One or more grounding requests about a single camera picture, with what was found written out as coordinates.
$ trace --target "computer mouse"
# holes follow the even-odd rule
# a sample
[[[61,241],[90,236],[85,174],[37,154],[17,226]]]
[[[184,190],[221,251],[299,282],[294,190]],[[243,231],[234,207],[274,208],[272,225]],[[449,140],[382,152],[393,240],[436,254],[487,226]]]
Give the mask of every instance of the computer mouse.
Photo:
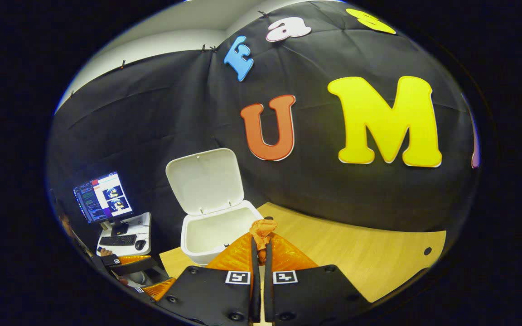
[[[138,241],[134,244],[134,248],[136,248],[136,250],[142,250],[142,248],[145,247],[145,244],[146,244],[146,240],[138,240]]]

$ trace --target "monitor stand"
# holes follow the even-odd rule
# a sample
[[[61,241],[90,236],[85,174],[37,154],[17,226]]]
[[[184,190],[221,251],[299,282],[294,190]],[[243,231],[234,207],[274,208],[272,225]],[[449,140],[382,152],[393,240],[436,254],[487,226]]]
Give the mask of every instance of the monitor stand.
[[[110,235],[116,237],[118,235],[126,235],[128,232],[128,224],[120,222],[120,220],[114,221],[114,225],[111,225],[112,232]]]

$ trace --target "computer monitor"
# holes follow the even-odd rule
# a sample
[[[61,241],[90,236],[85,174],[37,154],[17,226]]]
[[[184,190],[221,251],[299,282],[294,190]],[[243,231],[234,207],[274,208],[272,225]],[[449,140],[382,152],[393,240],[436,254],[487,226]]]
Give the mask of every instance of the computer monitor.
[[[87,222],[113,221],[112,236],[123,235],[128,225],[120,220],[132,215],[132,207],[118,173],[109,173],[74,188],[74,196]]]

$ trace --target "black fabric backdrop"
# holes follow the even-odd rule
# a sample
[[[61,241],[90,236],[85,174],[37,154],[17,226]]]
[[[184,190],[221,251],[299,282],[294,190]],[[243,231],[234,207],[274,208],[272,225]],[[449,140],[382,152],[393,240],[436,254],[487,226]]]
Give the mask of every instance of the black fabric backdrop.
[[[306,2],[280,8],[234,33],[218,52],[187,50],[115,68],[77,90],[56,113],[49,138],[48,182],[66,203],[76,233],[94,247],[100,227],[87,225],[72,188],[118,171],[137,213],[153,214],[153,237],[163,249],[180,243],[186,213],[168,186],[172,159],[226,147],[237,155],[245,199],[267,201],[313,216],[377,229],[448,230],[447,246],[468,212],[479,169],[471,169],[473,128],[469,108],[450,74],[400,31],[373,31],[337,2]],[[267,27],[302,17],[311,33],[278,43]],[[223,59],[239,35],[255,61],[243,82]],[[438,168],[408,167],[401,153],[385,163],[375,151],[369,165],[345,164],[343,111],[329,82],[365,78],[393,105],[398,79],[429,82],[443,161]],[[282,161],[263,161],[247,146],[240,111],[292,94],[295,146]],[[263,136],[278,140],[273,110],[261,114]]]

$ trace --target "orange letter u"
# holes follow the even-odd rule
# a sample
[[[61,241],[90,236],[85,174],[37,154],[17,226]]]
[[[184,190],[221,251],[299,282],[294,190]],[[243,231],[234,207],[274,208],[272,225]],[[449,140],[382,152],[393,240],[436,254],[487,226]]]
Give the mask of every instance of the orange letter u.
[[[274,145],[267,145],[263,140],[261,131],[263,105],[249,105],[241,110],[241,117],[245,120],[247,144],[253,155],[267,161],[280,161],[288,157],[294,149],[294,124],[291,118],[291,106],[294,103],[293,95],[281,95],[269,101],[269,107],[275,110],[279,130],[279,140]]]

